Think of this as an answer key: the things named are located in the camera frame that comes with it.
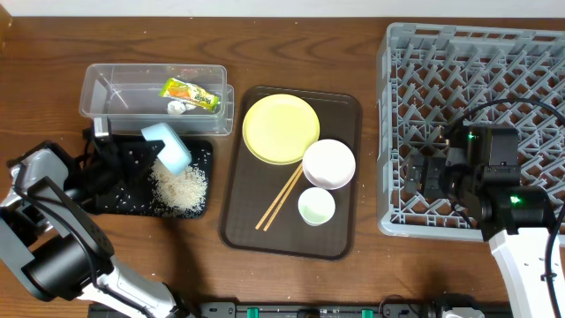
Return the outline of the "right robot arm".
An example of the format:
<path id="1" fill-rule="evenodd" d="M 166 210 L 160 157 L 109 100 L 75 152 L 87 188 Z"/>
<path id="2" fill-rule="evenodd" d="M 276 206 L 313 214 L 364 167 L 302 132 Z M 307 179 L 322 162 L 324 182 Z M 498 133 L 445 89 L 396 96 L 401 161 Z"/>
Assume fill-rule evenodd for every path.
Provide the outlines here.
<path id="1" fill-rule="evenodd" d="M 560 317 L 564 275 L 555 212 L 546 190 L 523 185 L 519 133 L 504 125 L 469 125 L 447 136 L 446 157 L 412 155 L 404 189 L 447 200 L 475 223 L 501 271 L 515 317 Z"/>

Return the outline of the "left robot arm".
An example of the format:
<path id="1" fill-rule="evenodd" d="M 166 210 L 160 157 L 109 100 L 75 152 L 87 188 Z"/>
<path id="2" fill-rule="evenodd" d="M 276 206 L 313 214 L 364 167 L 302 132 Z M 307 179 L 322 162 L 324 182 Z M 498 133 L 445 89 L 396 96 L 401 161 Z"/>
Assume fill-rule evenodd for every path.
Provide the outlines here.
<path id="1" fill-rule="evenodd" d="M 160 141 L 90 140 L 71 157 L 45 140 L 8 161 L 1 203 L 1 260 L 37 299 L 86 300 L 128 317 L 199 317 L 165 283 L 120 262 L 93 216 L 144 181 Z"/>

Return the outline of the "white green cup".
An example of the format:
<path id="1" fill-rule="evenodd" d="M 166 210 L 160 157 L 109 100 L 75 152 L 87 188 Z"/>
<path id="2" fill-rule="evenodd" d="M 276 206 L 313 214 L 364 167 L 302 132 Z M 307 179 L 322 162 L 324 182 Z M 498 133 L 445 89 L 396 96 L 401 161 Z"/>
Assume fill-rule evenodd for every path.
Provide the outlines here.
<path id="1" fill-rule="evenodd" d="M 327 223 L 334 216 L 335 209 L 334 197 L 323 188 L 308 188 L 298 198 L 299 214 L 311 226 Z"/>

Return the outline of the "pink white bowl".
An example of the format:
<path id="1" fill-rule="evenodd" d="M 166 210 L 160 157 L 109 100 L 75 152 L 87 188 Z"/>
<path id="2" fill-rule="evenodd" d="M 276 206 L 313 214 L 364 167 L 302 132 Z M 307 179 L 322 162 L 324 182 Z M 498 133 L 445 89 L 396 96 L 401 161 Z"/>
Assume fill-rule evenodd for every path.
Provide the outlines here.
<path id="1" fill-rule="evenodd" d="M 357 164 L 348 146 L 338 140 L 319 140 L 306 151 L 302 160 L 305 177 L 314 186 L 336 190 L 353 178 Z"/>

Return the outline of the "green orange snack wrapper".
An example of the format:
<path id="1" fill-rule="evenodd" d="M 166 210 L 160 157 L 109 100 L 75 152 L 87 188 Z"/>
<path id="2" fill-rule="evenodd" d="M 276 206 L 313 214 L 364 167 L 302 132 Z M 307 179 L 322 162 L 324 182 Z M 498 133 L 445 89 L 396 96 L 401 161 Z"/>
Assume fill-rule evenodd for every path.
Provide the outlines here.
<path id="1" fill-rule="evenodd" d="M 209 111 L 215 111 L 220 104 L 219 96 L 209 93 L 198 85 L 186 83 L 175 78 L 169 78 L 166 81 L 160 92 L 160 97 L 188 102 Z"/>

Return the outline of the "light blue bowl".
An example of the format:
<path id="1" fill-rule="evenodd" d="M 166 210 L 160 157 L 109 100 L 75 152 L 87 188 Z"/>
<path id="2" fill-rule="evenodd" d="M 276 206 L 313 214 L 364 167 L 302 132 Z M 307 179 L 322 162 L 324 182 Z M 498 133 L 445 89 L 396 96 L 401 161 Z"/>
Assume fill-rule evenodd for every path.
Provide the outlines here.
<path id="1" fill-rule="evenodd" d="M 148 126 L 141 130 L 141 134 L 146 141 L 164 143 L 157 157 L 173 175 L 181 174 L 191 164 L 191 152 L 168 124 L 159 123 Z"/>

